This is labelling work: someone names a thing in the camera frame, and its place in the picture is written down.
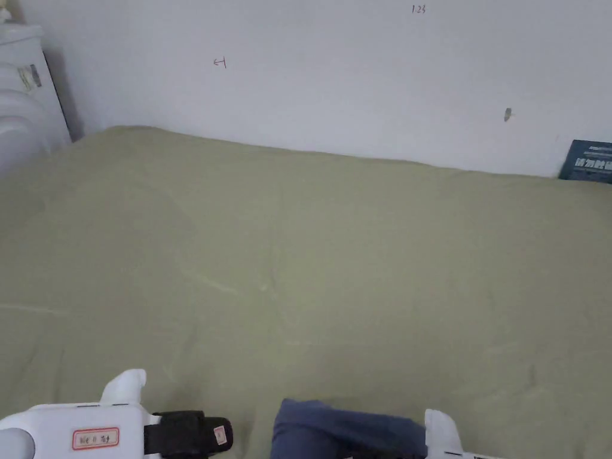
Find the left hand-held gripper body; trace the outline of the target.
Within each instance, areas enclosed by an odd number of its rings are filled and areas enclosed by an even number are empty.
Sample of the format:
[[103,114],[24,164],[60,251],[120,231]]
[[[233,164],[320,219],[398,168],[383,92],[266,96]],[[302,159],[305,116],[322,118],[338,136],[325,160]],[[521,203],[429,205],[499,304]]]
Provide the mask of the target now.
[[140,403],[144,369],[128,369],[99,401],[33,406],[1,420],[1,458],[161,458],[145,452],[145,428],[158,424]]

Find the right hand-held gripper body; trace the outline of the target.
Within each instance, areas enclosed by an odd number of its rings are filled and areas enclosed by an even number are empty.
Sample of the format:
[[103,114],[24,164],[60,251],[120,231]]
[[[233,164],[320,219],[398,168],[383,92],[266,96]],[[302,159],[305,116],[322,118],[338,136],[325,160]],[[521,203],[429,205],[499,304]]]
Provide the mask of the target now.
[[495,456],[467,452],[463,449],[456,423],[448,414],[426,409],[426,458],[498,458]]

